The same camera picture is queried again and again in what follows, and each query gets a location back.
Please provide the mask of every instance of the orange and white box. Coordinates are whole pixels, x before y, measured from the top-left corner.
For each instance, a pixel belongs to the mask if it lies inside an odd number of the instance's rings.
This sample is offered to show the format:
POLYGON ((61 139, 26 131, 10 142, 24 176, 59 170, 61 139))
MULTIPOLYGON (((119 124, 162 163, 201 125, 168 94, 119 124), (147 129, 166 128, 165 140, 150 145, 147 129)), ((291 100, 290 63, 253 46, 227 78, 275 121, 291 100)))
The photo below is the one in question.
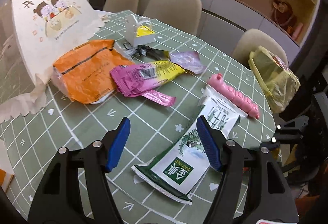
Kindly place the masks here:
POLYGON ((5 142, 0 140, 0 186, 4 192, 7 191, 14 175, 15 173, 10 164, 5 142))

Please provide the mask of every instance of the pink toy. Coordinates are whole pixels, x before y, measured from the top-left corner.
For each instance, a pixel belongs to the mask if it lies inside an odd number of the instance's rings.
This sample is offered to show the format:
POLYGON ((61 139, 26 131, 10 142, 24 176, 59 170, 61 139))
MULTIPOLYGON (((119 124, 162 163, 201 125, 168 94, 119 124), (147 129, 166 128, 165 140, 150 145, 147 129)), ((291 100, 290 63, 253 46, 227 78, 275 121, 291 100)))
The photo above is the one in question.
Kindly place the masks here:
POLYGON ((253 103, 248 96, 244 96, 242 92, 236 91, 233 87, 226 85, 221 73, 212 75, 208 79, 207 84, 232 101, 237 107, 248 113, 250 117, 260 118, 257 104, 253 103))

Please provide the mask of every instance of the silver bolt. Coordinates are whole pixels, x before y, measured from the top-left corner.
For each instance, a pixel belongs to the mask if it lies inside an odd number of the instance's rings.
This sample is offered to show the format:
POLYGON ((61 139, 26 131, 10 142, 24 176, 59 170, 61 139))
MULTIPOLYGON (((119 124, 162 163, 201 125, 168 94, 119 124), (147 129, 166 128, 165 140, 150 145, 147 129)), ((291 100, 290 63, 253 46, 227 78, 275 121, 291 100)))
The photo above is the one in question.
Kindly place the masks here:
POLYGON ((264 153, 264 154, 267 154, 267 153, 269 152, 269 150, 268 150, 265 146, 262 146, 262 147, 261 147, 261 151, 262 151, 262 153, 264 153))
POLYGON ((61 148, 58 150, 58 153, 60 153, 60 154, 65 154, 65 153, 66 153, 66 150, 67 150, 66 147, 61 147, 61 148))
POLYGON ((92 143, 92 146, 93 146, 93 147, 100 147, 100 146, 101 146, 101 141, 94 141, 94 142, 92 143))
POLYGON ((229 146, 235 146, 236 143, 233 140, 227 140, 227 145, 229 145, 229 146))

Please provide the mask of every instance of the table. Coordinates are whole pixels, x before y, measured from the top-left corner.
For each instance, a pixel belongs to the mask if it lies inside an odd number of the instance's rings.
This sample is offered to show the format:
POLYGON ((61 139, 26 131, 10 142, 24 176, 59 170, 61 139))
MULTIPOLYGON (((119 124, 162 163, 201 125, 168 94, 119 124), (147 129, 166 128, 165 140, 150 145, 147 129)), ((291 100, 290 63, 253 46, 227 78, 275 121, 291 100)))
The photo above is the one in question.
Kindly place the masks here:
MULTIPOLYGON (((118 44, 125 42, 124 21, 128 14, 131 12, 111 15, 110 21, 91 40, 106 38, 114 39, 118 44)), ((252 71, 193 35, 158 20, 152 20, 152 23, 156 42, 149 46, 169 51, 196 50, 207 69, 196 76, 185 73, 160 87, 160 92, 177 97, 176 103, 168 108, 143 97, 125 98, 119 93, 98 105, 72 103, 49 83, 45 108, 36 115, 20 116, 1 124, 0 138, 5 140, 15 171, 7 195, 24 217, 28 215, 37 186, 57 149, 62 146, 70 150, 86 147, 94 140, 102 139, 106 131, 115 129, 127 116, 132 125, 129 139, 117 168, 107 175, 109 188, 125 223, 203 222, 214 199, 220 173, 211 168, 206 172, 192 189, 193 204, 188 206, 154 191, 135 175, 131 166, 147 162, 183 135, 199 110, 196 105, 205 81, 214 73, 221 72, 228 84, 252 98, 260 109, 259 120, 242 120, 229 138, 246 148, 258 148, 260 142, 271 139, 275 130, 274 120, 252 71)), ((136 57, 134 60, 136 63, 153 61, 148 57, 136 57)), ((22 93, 22 82, 24 87, 28 84, 24 73, 24 65, 17 64, 10 73, 9 82, 2 80, 1 88, 7 87, 8 90, 9 86, 13 93, 22 93)), ((79 170, 79 182, 84 212, 92 217, 82 169, 79 170)), ((247 183, 245 174, 235 216, 243 211, 247 183)))

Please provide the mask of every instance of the cartoon girl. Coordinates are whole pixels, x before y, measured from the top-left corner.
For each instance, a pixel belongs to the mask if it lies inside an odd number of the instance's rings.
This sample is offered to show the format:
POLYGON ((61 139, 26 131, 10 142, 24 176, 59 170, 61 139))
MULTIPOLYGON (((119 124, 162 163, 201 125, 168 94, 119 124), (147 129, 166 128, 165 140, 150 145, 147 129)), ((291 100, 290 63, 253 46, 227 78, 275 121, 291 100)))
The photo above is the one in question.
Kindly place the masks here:
POLYGON ((58 8, 59 12, 62 12, 67 8, 64 0, 51 0, 51 4, 58 8))
POLYGON ((44 18, 46 22, 50 21, 55 16, 52 8, 45 2, 41 2, 33 12, 44 18))

